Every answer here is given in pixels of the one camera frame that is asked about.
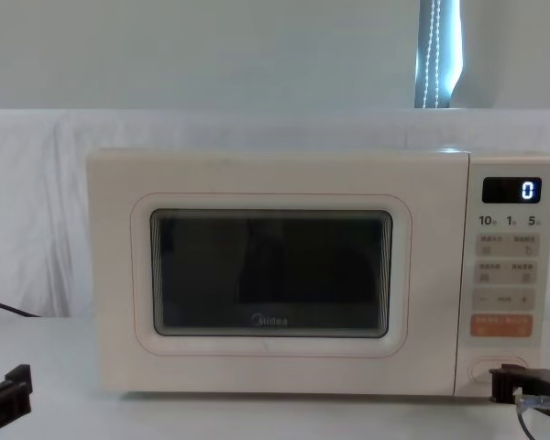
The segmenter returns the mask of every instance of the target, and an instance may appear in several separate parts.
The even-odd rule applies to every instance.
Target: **white wall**
[[[454,107],[550,108],[550,0],[461,0]]]
[[[0,107],[412,107],[417,0],[0,0]]]

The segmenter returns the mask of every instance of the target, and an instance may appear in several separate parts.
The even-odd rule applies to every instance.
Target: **number 0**
[[[525,181],[522,184],[522,198],[524,200],[531,200],[534,197],[534,183],[532,181]]]

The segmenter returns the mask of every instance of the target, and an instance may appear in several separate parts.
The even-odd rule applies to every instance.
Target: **digital display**
[[[537,204],[542,193],[539,177],[486,177],[484,204]]]

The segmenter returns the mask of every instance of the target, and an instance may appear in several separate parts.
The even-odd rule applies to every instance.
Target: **button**
[[[476,313],[470,317],[475,337],[530,337],[534,319],[530,314]]]
[[[521,357],[479,357],[469,365],[468,376],[474,382],[491,383],[489,370],[500,369],[501,364],[515,364],[528,368],[528,364]]]
[[[482,288],[473,291],[473,309],[529,312],[534,309],[535,290],[525,288]]]
[[[535,261],[478,261],[477,284],[534,284],[538,265]]]
[[[481,234],[475,251],[480,257],[537,257],[540,234]]]

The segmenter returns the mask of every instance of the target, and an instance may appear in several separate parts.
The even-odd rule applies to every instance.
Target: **control panel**
[[[489,369],[538,367],[550,248],[550,157],[470,156],[456,395]]]

